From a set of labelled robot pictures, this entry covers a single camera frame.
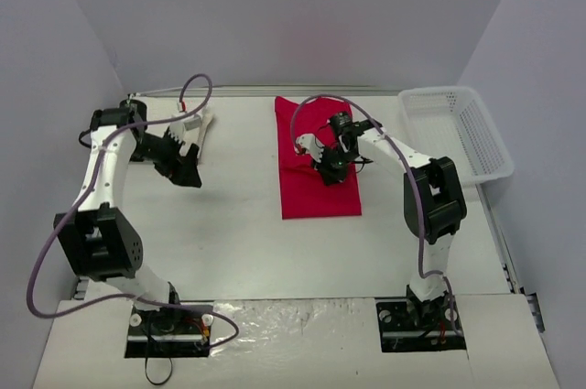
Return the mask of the red t shirt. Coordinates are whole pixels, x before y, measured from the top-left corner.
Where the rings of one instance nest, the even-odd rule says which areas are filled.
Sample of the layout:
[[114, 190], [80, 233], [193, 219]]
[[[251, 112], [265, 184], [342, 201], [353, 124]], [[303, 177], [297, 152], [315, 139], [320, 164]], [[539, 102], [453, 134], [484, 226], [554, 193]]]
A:
[[311, 166], [311, 157], [298, 155], [290, 134], [295, 119], [295, 133], [312, 133], [324, 144], [334, 142], [327, 121], [338, 112], [350, 112], [348, 103], [320, 98], [307, 103], [295, 115], [298, 105], [277, 96], [274, 110], [277, 123], [278, 176], [281, 216], [284, 220], [360, 216], [362, 205], [354, 166], [344, 182], [327, 186]]

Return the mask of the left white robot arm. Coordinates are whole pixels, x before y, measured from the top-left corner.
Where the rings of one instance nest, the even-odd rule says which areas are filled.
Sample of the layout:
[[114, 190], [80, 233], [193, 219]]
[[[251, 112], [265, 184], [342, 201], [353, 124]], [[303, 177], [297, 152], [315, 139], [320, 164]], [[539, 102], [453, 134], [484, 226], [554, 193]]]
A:
[[164, 332], [184, 321], [179, 294], [146, 264], [143, 242], [122, 211], [129, 164], [147, 161], [173, 185], [200, 188], [200, 147], [185, 134], [199, 130], [200, 115], [179, 116], [163, 135], [147, 131], [142, 102], [96, 110], [90, 122], [91, 153], [75, 210], [56, 215], [54, 228], [73, 272], [105, 283], [130, 296], [135, 307], [152, 311], [151, 321]]

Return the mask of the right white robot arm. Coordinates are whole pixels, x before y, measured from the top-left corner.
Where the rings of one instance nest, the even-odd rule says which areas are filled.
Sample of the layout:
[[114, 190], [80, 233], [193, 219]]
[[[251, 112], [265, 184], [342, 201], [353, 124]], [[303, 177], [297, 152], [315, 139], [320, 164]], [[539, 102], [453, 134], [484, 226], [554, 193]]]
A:
[[327, 126], [334, 138], [329, 146], [314, 134], [296, 139], [298, 150], [309, 153], [312, 167], [325, 185], [344, 182], [349, 166], [360, 158], [402, 179], [404, 220], [418, 240], [418, 259], [407, 286], [406, 314], [412, 325], [426, 328], [439, 316], [436, 301], [450, 293], [445, 276], [450, 248], [467, 216], [455, 164], [448, 157], [430, 157], [392, 138], [373, 119], [354, 121], [348, 113], [340, 112]]

